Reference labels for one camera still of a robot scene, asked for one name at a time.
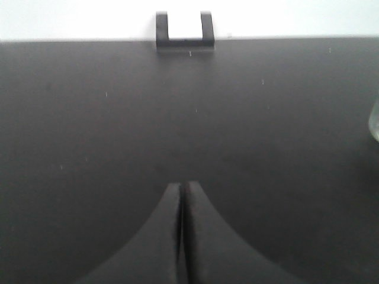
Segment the clear plastic object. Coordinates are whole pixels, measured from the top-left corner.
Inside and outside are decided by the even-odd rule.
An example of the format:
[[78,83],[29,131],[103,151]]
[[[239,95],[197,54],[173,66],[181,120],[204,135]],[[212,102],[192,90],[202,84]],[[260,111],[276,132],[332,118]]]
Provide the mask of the clear plastic object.
[[376,100],[370,118],[368,119],[368,128],[372,136],[379,142],[379,99]]

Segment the narrow gap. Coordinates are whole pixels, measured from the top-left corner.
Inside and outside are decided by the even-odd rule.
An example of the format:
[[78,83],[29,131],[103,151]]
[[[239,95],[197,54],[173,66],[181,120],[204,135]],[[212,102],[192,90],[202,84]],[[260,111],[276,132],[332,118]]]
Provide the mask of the narrow gap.
[[181,233],[180,233],[180,243],[179,243],[179,262],[178,262],[178,283],[188,284],[187,267],[185,264],[185,252],[183,243],[183,227],[184,227],[184,203],[182,196],[182,208],[181,208]]

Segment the curved plastic edge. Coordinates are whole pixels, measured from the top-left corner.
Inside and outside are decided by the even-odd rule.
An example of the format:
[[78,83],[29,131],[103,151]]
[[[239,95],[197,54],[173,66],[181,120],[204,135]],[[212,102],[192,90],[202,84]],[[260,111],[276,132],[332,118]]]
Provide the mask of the curved plastic edge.
[[75,284],[176,284],[181,205],[180,184],[169,184],[155,210],[134,237]]
[[190,283],[305,283],[241,239],[212,206],[198,182],[189,182],[184,188],[183,229]]

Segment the dark plastic part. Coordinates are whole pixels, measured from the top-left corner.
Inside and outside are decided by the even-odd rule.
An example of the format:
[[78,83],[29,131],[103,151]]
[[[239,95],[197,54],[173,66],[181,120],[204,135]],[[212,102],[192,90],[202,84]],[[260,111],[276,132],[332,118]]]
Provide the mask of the dark plastic part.
[[201,39],[169,39],[167,12],[156,13],[156,47],[214,47],[212,15],[201,12],[203,37]]
[[184,190],[183,238],[190,283],[304,283],[243,241],[198,182],[187,183]]
[[181,233],[180,184],[168,185],[140,231],[112,258],[76,284],[174,284]]

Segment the white background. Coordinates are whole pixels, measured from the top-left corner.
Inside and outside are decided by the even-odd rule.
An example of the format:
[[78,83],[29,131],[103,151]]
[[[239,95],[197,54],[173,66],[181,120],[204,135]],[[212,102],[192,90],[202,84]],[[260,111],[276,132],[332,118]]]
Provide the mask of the white background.
[[0,0],[0,39],[154,40],[172,9],[211,11],[216,38],[379,36],[379,0]]

